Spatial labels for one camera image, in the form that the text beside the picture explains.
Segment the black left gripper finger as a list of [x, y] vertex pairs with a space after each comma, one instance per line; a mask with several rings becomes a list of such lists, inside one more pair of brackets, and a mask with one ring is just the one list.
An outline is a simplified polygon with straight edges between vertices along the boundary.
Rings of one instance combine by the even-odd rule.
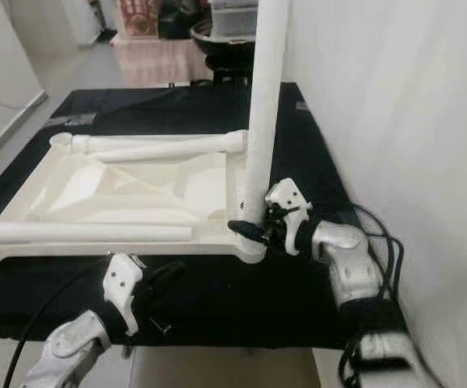
[[185, 275], [186, 264], [175, 261], [153, 270], [148, 277], [149, 289], [170, 289]]

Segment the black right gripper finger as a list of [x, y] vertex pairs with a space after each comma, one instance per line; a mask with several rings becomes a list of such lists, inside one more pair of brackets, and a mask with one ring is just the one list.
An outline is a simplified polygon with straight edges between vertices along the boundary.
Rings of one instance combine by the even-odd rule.
[[238, 236], [255, 241], [255, 243], [269, 243], [267, 230], [262, 226], [257, 226], [256, 223], [243, 221], [243, 219], [230, 219], [227, 222], [227, 228], [238, 234]]

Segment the black table cloth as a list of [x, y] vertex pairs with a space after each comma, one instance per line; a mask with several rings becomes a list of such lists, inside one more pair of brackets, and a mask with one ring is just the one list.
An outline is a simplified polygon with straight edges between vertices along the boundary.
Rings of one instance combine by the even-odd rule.
[[[297, 110], [305, 101], [310, 111]], [[50, 137], [74, 134], [218, 134], [245, 129], [245, 87], [89, 89], [67, 94], [50, 118], [94, 113], [89, 125], [44, 127], [0, 176], [0, 211], [19, 179], [45, 155]], [[351, 197], [303, 89], [280, 89], [271, 181], [290, 177], [314, 204], [312, 217], [359, 225]], [[29, 256], [0, 262], [0, 339], [41, 341], [81, 314], [100, 294], [98, 254]], [[270, 254], [258, 264], [232, 255], [183, 255], [187, 271], [153, 303], [168, 332], [142, 330], [131, 346], [332, 348], [340, 350], [358, 322], [334, 303], [325, 265], [306, 255]]]

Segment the white plastic table top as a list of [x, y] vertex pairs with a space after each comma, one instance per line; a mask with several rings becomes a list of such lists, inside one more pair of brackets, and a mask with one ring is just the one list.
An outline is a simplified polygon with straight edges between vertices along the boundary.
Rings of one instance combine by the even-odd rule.
[[71, 148], [74, 133], [50, 137], [45, 155], [17, 183], [0, 221], [149, 223], [189, 226], [193, 238], [167, 242], [5, 242], [0, 262], [20, 256], [104, 254], [232, 255], [262, 261], [228, 221], [240, 217], [246, 149], [186, 158], [100, 162]]

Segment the black stool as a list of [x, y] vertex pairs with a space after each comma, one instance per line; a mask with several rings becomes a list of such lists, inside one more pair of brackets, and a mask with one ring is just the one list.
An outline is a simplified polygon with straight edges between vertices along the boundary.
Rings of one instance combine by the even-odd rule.
[[234, 85], [252, 84], [255, 59], [245, 55], [213, 54], [205, 57], [205, 66], [212, 71], [212, 84], [231, 82]]

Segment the clear plastic storage box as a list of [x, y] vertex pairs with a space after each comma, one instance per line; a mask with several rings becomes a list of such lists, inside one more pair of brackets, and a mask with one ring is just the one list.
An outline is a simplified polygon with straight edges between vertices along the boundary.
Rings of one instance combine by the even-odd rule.
[[255, 36], [259, 0], [208, 0], [211, 36], [240, 38]]

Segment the black bag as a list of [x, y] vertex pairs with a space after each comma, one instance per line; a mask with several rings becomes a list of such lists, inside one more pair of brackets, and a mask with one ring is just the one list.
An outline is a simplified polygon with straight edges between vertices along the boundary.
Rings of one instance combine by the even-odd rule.
[[204, 16], [203, 0], [158, 0], [158, 37], [189, 40], [193, 26]]

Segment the red printed box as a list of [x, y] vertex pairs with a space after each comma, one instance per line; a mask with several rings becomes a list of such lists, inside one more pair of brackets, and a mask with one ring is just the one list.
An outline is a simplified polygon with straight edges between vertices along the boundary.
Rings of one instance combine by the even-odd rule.
[[160, 0], [116, 0], [120, 32], [130, 40], [156, 40]]

